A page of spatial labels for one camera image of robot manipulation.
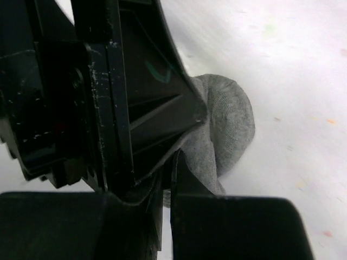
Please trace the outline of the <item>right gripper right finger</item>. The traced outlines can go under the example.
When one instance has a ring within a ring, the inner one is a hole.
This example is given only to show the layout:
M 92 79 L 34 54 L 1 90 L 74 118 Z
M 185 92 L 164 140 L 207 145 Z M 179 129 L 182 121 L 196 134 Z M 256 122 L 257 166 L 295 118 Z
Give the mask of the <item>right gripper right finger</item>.
M 274 197 L 217 196 L 173 156 L 171 232 L 174 259 L 312 259 L 295 206 Z

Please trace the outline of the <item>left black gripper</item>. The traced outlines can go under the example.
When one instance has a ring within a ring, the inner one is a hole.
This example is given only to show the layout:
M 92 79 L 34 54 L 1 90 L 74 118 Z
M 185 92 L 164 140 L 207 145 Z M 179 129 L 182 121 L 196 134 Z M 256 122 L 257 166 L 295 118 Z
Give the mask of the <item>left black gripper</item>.
M 1 142 L 25 180 L 111 188 L 116 139 L 106 46 L 116 1 L 1 1 Z

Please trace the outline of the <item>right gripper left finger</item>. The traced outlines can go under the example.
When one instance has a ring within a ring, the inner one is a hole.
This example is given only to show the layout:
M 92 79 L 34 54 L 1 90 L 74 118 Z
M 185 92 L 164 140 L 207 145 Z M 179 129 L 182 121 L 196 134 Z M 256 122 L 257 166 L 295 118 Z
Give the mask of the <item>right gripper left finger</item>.
M 162 246 L 162 175 L 139 204 L 112 193 L 1 194 L 1 259 L 156 259 Z

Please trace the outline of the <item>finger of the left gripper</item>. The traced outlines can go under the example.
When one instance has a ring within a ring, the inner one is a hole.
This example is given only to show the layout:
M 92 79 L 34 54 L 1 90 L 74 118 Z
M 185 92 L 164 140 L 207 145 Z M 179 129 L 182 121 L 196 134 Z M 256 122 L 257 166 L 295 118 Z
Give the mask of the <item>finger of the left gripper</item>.
M 107 1 L 116 160 L 109 187 L 149 178 L 207 109 L 174 46 L 159 1 Z

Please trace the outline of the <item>grey sock black stripes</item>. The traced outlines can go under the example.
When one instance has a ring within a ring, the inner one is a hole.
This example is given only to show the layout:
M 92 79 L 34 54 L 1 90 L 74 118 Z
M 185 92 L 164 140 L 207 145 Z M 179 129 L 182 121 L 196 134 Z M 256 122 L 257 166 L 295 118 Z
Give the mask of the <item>grey sock black stripes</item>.
M 255 135 L 251 102 L 236 81 L 215 74 L 190 78 L 208 109 L 206 122 L 179 138 L 188 169 L 214 195 L 225 190 L 219 179 L 240 160 Z

